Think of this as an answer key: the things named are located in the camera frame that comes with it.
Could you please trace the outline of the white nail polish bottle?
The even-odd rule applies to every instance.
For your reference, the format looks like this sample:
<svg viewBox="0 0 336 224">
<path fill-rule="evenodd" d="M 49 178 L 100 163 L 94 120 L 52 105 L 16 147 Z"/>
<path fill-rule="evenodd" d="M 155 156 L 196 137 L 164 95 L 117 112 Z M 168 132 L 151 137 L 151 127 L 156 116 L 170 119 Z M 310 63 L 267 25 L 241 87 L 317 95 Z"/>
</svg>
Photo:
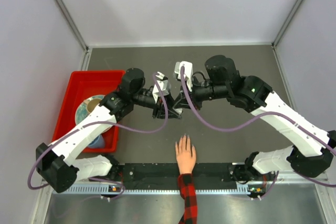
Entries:
<svg viewBox="0 0 336 224">
<path fill-rule="evenodd" d="M 175 111 L 176 111 L 178 114 L 182 114 L 182 113 L 183 113 L 183 109 L 182 109 L 182 108 L 175 109 Z"/>
</svg>

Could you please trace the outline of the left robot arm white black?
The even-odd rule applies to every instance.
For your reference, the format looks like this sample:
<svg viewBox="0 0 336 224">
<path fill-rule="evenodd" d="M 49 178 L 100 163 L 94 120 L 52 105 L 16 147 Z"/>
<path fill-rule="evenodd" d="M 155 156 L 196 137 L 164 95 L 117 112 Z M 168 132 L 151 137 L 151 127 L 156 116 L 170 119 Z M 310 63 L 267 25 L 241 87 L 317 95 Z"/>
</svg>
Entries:
<svg viewBox="0 0 336 224">
<path fill-rule="evenodd" d="M 99 135 L 118 126 L 135 105 L 152 109 L 154 118 L 181 118 L 183 110 L 174 106 L 167 77 L 157 72 L 153 78 L 154 86 L 145 89 L 144 72 L 139 68 L 128 69 L 118 88 L 105 95 L 83 121 L 58 140 L 49 145 L 41 143 L 36 148 L 34 170 L 58 193 L 91 177 L 116 179 L 119 168 L 111 157 L 98 155 L 79 159 L 78 156 Z"/>
</svg>

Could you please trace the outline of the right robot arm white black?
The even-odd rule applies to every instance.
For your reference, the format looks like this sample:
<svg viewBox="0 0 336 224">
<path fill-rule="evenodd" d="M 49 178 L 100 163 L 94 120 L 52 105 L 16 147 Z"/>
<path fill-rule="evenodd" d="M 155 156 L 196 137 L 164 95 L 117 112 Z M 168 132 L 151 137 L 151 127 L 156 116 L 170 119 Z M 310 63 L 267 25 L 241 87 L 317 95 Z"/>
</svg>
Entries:
<svg viewBox="0 0 336 224">
<path fill-rule="evenodd" d="M 325 131 L 307 121 L 287 105 L 265 81 L 256 76 L 241 76 L 232 59 L 215 55 L 205 62 L 208 74 L 198 81 L 193 65 L 175 64 L 174 75 L 181 82 L 176 108 L 191 109 L 208 127 L 221 132 L 238 131 L 262 119 L 287 138 L 292 145 L 272 152 L 253 152 L 244 163 L 244 180 L 279 171 L 294 171 L 304 178 L 316 178 L 325 172 L 335 157 L 335 131 Z M 204 101 L 226 99 L 253 118 L 235 128 L 211 126 L 198 114 Z"/>
</svg>

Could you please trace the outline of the red plaid sleeve forearm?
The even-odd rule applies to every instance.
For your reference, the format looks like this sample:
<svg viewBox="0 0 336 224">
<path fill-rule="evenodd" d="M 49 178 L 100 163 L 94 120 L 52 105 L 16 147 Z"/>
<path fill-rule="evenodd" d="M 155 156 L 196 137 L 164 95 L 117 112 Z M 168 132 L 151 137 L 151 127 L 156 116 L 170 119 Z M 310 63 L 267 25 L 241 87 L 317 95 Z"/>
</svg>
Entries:
<svg viewBox="0 0 336 224">
<path fill-rule="evenodd" d="M 178 177 L 178 186 L 184 200 L 184 213 L 179 221 L 183 224 L 197 224 L 198 207 L 196 189 L 192 174 L 182 174 Z"/>
</svg>

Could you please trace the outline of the mannequin hand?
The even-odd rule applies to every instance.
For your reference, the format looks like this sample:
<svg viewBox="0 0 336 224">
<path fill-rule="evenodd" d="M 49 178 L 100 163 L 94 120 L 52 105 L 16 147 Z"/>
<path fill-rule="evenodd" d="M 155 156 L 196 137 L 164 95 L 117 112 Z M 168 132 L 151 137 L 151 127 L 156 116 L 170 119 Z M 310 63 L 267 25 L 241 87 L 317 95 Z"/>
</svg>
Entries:
<svg viewBox="0 0 336 224">
<path fill-rule="evenodd" d="M 188 135 L 175 143 L 175 155 L 180 175 L 191 174 L 196 164 L 196 149 Z"/>
</svg>

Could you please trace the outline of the blue plastic cup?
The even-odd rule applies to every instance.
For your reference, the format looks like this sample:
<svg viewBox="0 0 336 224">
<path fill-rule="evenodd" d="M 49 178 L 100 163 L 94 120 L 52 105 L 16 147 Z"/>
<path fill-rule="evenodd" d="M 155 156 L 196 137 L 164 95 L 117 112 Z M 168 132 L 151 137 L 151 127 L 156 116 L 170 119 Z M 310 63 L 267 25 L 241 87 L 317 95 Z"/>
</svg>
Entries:
<svg viewBox="0 0 336 224">
<path fill-rule="evenodd" d="M 105 141 L 103 136 L 98 135 L 88 146 L 87 148 L 96 149 L 96 148 L 105 148 Z"/>
</svg>

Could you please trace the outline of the tan ceramic bowl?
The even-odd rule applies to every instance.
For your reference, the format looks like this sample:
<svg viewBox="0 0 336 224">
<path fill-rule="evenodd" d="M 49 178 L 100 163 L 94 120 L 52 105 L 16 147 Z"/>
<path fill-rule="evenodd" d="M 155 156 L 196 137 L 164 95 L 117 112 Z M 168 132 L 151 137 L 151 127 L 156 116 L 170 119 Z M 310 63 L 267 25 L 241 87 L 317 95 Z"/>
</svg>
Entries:
<svg viewBox="0 0 336 224">
<path fill-rule="evenodd" d="M 90 114 L 97 105 L 99 105 L 101 99 L 100 98 L 94 98 L 91 100 L 85 100 L 85 104 L 86 104 L 86 110 L 88 111 L 88 113 Z"/>
</svg>

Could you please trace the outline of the blue patterned plate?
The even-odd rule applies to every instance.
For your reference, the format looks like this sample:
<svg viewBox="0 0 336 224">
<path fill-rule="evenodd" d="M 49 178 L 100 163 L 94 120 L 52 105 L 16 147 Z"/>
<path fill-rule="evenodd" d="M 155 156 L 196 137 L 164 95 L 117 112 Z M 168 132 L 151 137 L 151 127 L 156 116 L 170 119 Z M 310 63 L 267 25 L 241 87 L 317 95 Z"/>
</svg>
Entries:
<svg viewBox="0 0 336 224">
<path fill-rule="evenodd" d="M 86 104 L 85 100 L 91 100 L 94 98 L 100 98 L 101 100 L 104 98 L 104 95 L 94 95 L 89 98 L 84 99 L 81 104 L 77 107 L 76 112 L 75 112 L 75 124 L 78 125 L 81 123 L 86 117 L 88 117 L 90 114 L 86 110 Z"/>
</svg>

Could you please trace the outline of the red plastic bin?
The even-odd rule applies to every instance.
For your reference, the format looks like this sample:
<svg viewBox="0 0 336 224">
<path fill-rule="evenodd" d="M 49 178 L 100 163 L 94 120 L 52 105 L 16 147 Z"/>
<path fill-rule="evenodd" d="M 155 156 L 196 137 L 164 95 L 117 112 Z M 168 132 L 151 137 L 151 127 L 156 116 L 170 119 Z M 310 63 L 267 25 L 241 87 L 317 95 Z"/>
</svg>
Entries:
<svg viewBox="0 0 336 224">
<path fill-rule="evenodd" d="M 114 91 L 120 84 L 124 73 L 123 70 L 73 72 L 68 82 L 52 140 L 58 140 L 76 126 L 75 112 L 84 99 Z"/>
</svg>

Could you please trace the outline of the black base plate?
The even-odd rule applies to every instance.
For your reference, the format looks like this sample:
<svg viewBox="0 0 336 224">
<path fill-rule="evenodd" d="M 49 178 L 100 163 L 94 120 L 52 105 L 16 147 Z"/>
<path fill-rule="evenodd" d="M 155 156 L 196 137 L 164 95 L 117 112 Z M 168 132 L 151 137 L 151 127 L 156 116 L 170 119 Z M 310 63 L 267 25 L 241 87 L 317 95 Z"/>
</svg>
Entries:
<svg viewBox="0 0 336 224">
<path fill-rule="evenodd" d="M 176 163 L 125 163 L 113 165 L 101 179 L 123 182 L 126 189 L 177 190 L 179 169 Z M 228 163 L 197 163 L 193 169 L 197 190 L 236 189 Z"/>
</svg>

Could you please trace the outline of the aluminium rail with slots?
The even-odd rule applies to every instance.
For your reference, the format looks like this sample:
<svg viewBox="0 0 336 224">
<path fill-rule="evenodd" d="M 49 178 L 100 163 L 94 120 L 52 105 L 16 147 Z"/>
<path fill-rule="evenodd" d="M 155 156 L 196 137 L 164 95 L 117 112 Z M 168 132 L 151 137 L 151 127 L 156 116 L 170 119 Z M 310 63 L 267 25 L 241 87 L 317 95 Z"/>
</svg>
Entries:
<svg viewBox="0 0 336 224">
<path fill-rule="evenodd" d="M 197 163 L 193 181 L 198 193 L 255 195 L 250 185 L 265 186 L 279 179 L 280 174 L 298 175 L 312 181 L 327 169 L 317 159 L 294 162 L 289 168 L 271 168 L 258 172 L 251 162 Z M 82 194 L 169 194 L 178 191 L 179 169 L 176 163 L 119 164 L 113 156 L 77 159 L 67 165 L 61 158 L 42 161 L 38 173 L 57 193 Z"/>
</svg>

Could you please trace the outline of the aluminium corner post left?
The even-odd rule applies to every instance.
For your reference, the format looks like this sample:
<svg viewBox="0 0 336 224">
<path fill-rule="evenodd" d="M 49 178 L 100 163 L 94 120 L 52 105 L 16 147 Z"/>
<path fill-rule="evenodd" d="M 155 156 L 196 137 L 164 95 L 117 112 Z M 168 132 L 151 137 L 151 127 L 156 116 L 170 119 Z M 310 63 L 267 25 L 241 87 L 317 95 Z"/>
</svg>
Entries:
<svg viewBox="0 0 336 224">
<path fill-rule="evenodd" d="M 81 49 L 83 50 L 83 56 L 81 60 L 80 70 L 81 71 L 87 71 L 89 66 L 89 61 L 91 57 L 91 49 L 85 42 L 82 34 L 80 33 L 77 25 L 75 24 L 74 19 L 72 18 L 68 8 L 66 7 L 66 4 L 63 0 L 54 0 L 56 5 L 58 6 L 58 9 L 60 10 L 64 20 L 66 21 L 69 29 L 71 30 L 72 34 L 74 35 L 76 41 L 80 45 Z"/>
</svg>

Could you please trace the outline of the aluminium corner post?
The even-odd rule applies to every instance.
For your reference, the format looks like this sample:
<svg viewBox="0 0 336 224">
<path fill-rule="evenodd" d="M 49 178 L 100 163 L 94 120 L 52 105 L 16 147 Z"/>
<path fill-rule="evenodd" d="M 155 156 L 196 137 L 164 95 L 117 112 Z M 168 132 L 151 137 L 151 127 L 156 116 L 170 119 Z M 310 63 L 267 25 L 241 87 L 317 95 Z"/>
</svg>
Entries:
<svg viewBox="0 0 336 224">
<path fill-rule="evenodd" d="M 277 48 L 277 46 L 280 44 L 280 42 L 282 41 L 286 31 L 288 30 L 291 22 L 293 21 L 293 19 L 295 18 L 297 12 L 299 11 L 301 5 L 304 3 L 305 0 L 295 0 L 290 12 L 288 13 L 285 21 L 282 23 L 279 31 L 277 32 L 277 35 L 275 37 L 275 39 L 272 42 L 272 48 L 275 50 Z"/>
<path fill-rule="evenodd" d="M 72 34 L 74 35 L 76 41 L 80 45 L 81 49 L 83 50 L 83 56 L 81 60 L 80 70 L 81 71 L 87 71 L 89 66 L 89 61 L 91 57 L 91 49 L 85 42 L 82 34 L 80 33 L 77 25 L 75 24 L 74 19 L 72 18 L 68 8 L 66 7 L 66 4 L 63 0 L 54 0 L 56 5 L 58 6 L 58 9 L 60 10 L 64 20 L 66 21 L 69 29 L 71 30 Z"/>
</svg>

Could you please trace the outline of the aluminium corner post right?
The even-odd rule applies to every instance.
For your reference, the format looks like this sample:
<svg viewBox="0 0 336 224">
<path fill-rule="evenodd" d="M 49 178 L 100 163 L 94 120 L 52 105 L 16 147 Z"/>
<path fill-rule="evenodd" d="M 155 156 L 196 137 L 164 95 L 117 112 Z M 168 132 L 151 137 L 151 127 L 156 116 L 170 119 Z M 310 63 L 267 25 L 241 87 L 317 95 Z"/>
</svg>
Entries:
<svg viewBox="0 0 336 224">
<path fill-rule="evenodd" d="M 290 12 L 288 13 L 285 21 L 282 23 L 279 31 L 277 32 L 277 35 L 275 37 L 275 39 L 272 42 L 272 48 L 275 50 L 277 48 L 277 46 L 280 44 L 280 42 L 282 41 L 286 31 L 288 30 L 291 22 L 293 21 L 293 19 L 295 18 L 297 12 L 299 11 L 301 5 L 304 3 L 305 0 L 295 0 Z"/>
</svg>

